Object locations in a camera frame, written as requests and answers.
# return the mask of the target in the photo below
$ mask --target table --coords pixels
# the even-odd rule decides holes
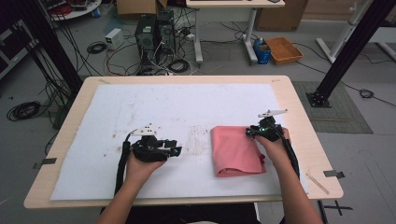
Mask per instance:
[[[348,41],[352,33],[355,31],[355,28],[359,23],[359,19],[362,17],[362,15],[364,15],[371,2],[371,0],[364,0],[359,6],[357,6],[355,13],[349,19],[346,26],[344,27],[344,30],[333,43],[331,49],[326,45],[322,38],[317,38],[317,43],[331,63],[335,62],[336,56],[341,51],[341,48],[344,46],[344,44]],[[394,27],[379,27],[369,42],[377,43],[378,46],[389,55],[389,57],[396,61],[396,52],[387,44],[395,43],[395,36],[396,29]]]
[[[31,187],[24,206],[26,208],[56,208],[107,206],[109,200],[95,201],[59,201],[50,200],[51,193],[57,182],[62,163],[74,141],[78,126],[87,111],[95,90],[99,85],[111,84],[191,84],[191,83],[265,83],[271,84],[279,107],[287,108],[283,119],[288,124],[292,143],[304,150],[296,152],[302,168],[314,178],[308,179],[310,199],[334,199],[343,196],[343,190],[336,177],[326,177],[323,171],[332,170],[326,154],[310,124],[308,116],[298,99],[290,80],[285,76],[217,76],[217,77],[89,77],[85,80],[75,103],[64,121],[62,129],[54,141],[47,158],[57,158],[54,164],[41,167]],[[268,202],[279,201],[279,196],[260,197],[210,197],[182,199],[141,199],[136,205],[151,204],[186,204],[186,203],[236,203],[236,202]]]
[[[202,56],[201,50],[201,42],[200,42],[200,29],[199,29],[199,21],[201,20],[200,11],[203,8],[219,8],[221,10],[212,11],[211,14],[222,14],[226,13],[226,19],[222,19],[222,21],[238,21],[237,17],[240,12],[234,12],[230,9],[235,8],[251,8],[248,16],[248,27],[247,33],[242,36],[243,42],[247,49],[247,53],[250,59],[250,64],[257,63],[257,57],[254,53],[253,47],[250,42],[251,33],[253,30],[254,20],[256,19],[257,7],[283,7],[285,3],[283,1],[279,1],[277,3],[272,3],[268,0],[241,0],[241,1],[191,1],[187,0],[186,4],[188,7],[197,8],[195,11],[195,38],[194,38],[194,48],[195,48],[195,61],[198,65],[202,64],[204,58]]]
[[[100,6],[101,3],[102,0],[95,0],[94,2],[88,1],[86,10],[73,10],[70,14],[65,16],[51,15],[51,17],[54,21],[65,21],[65,20],[74,19],[94,11],[96,8]]]

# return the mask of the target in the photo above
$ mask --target person's left hand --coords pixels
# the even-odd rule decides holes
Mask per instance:
[[[134,153],[131,152],[127,161],[126,178],[124,183],[128,182],[141,188],[146,181],[148,181],[151,174],[164,163],[165,161],[140,161],[134,156]]]

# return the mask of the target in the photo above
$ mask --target floor mat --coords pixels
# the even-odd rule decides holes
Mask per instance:
[[[306,97],[319,82],[292,82],[312,126],[317,133],[373,133],[353,103],[343,84],[338,84],[329,98],[331,108],[312,107]]]

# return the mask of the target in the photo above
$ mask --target cardboard box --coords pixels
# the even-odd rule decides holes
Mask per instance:
[[[119,15],[157,14],[166,8],[167,0],[117,0]]]
[[[296,31],[308,0],[285,0],[284,7],[262,8],[255,21],[257,31]]]

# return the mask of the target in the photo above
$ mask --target paper sheet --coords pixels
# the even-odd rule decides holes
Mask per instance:
[[[218,178],[211,156],[213,127],[257,124],[258,115],[268,109],[285,109],[278,108],[268,84],[101,85],[67,152],[51,199],[112,199],[122,142],[130,131],[149,123],[158,127],[158,139],[177,140],[183,148],[178,158],[170,158],[151,176],[137,198],[279,195],[268,158],[266,174]],[[276,116],[276,122],[285,125],[282,116]],[[302,183],[308,191],[303,175]]]

